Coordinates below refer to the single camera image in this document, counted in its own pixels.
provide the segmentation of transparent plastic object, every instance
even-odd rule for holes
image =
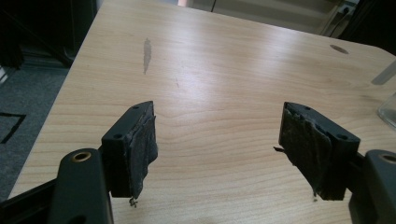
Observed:
[[[378,116],[396,130],[396,92],[377,110]]]

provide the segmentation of gray carpet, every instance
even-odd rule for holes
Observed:
[[[20,70],[0,84],[0,202],[8,198],[68,69],[27,52]]]

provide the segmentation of table surface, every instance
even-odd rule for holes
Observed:
[[[106,0],[11,196],[56,177],[64,155],[98,148],[129,106],[152,100],[159,158],[136,208],[112,199],[116,223],[350,223],[350,192],[341,202],[314,200],[273,150],[282,106],[315,108],[356,134],[360,153],[396,151],[396,132],[375,113],[396,82],[371,84],[394,60],[191,8]]]

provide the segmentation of light wood grain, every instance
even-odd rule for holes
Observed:
[[[112,200],[116,223],[349,223],[349,192],[342,202],[314,203],[297,168],[272,149],[282,106],[312,106],[360,137],[361,153],[396,151],[396,132],[375,113],[395,80],[371,84],[394,60],[381,49],[191,8],[106,0],[12,195],[54,178],[65,154],[99,147],[129,106],[153,100],[159,158],[137,208]]]

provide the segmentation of black cable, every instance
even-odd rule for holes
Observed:
[[[213,12],[213,9],[215,9],[215,5],[216,5],[216,0],[213,2],[212,10],[210,10],[210,12]]]
[[[332,29],[332,32],[330,33],[330,35],[329,35],[329,37],[332,37],[332,34],[334,34],[334,31],[338,28],[338,26],[340,25],[340,23],[341,23],[341,21],[343,21],[346,17],[347,17],[347,14],[349,13],[349,8],[344,8],[344,16],[343,16],[343,18],[341,18],[340,19],[340,21],[338,21],[336,24],[335,24],[335,26],[334,26],[334,29]]]

